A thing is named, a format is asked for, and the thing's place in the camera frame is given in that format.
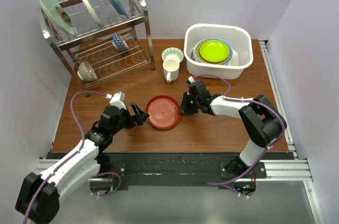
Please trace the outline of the red plate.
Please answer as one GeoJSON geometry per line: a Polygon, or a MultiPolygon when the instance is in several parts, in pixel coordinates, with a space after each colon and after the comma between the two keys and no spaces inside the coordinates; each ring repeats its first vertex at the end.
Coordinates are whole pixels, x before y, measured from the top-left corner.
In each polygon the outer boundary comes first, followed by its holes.
{"type": "Polygon", "coordinates": [[[168,130],[175,127],[180,119],[179,104],[172,97],[159,95],[153,97],[146,106],[148,122],[156,129],[168,130]]]}

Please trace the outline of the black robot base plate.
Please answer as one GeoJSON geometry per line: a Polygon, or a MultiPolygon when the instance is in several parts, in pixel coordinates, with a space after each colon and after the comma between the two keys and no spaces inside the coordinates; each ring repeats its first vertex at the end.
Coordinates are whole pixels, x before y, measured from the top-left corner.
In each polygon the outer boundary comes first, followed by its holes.
{"type": "Polygon", "coordinates": [[[101,153],[100,172],[115,172],[120,189],[130,186],[206,186],[242,173],[235,167],[237,153],[101,153]]]}

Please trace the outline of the white fluted bottom plate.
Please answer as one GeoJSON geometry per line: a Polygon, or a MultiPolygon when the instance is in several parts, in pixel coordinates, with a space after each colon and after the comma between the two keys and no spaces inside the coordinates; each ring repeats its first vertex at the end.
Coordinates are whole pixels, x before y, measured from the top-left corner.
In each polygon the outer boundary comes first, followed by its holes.
{"type": "Polygon", "coordinates": [[[194,49],[192,49],[192,52],[191,52],[191,59],[194,61],[197,61],[194,55],[194,49]]]}

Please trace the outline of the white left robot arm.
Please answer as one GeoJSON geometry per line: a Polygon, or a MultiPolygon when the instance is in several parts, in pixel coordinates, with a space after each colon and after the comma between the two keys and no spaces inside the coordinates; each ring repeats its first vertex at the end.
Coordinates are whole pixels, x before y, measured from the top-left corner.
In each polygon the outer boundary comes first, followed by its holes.
{"type": "Polygon", "coordinates": [[[149,118],[136,103],[131,106],[134,114],[122,104],[107,106],[72,151],[40,174],[25,176],[15,204],[16,211],[24,215],[23,223],[50,223],[68,190],[89,178],[108,175],[109,163],[97,157],[119,131],[141,126],[149,118]]]}

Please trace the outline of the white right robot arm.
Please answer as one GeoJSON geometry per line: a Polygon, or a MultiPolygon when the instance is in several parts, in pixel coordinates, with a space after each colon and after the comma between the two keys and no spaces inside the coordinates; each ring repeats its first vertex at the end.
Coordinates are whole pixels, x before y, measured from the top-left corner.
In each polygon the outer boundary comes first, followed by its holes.
{"type": "Polygon", "coordinates": [[[264,153],[284,135],[287,123],[264,95],[255,98],[231,98],[211,95],[201,80],[188,79],[189,90],[183,94],[180,114],[196,114],[199,111],[213,116],[241,119],[249,141],[239,156],[226,165],[228,173],[236,178],[247,178],[255,171],[255,165],[264,153]]]}

